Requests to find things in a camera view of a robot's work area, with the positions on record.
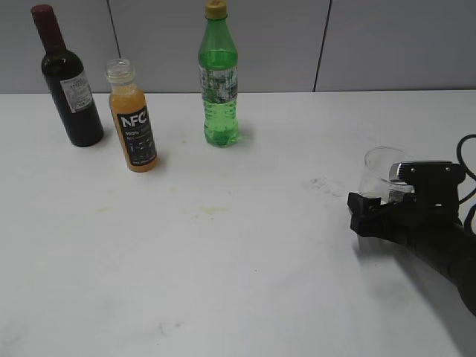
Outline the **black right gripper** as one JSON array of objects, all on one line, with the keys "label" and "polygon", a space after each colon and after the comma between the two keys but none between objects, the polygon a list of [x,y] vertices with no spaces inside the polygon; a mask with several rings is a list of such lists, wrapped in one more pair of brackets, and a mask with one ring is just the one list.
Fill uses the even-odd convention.
[{"label": "black right gripper", "polygon": [[418,187],[399,202],[349,193],[350,229],[361,237],[383,237],[424,260],[464,260],[465,228],[459,219],[456,185]]}]

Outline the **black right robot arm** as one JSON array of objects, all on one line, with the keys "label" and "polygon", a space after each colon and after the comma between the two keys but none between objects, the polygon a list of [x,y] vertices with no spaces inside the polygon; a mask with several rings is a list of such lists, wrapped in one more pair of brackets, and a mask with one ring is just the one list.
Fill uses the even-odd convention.
[{"label": "black right robot arm", "polygon": [[383,205],[379,198],[349,193],[347,206],[352,231],[407,248],[451,281],[475,313],[475,235],[458,218],[421,208],[412,194]]}]

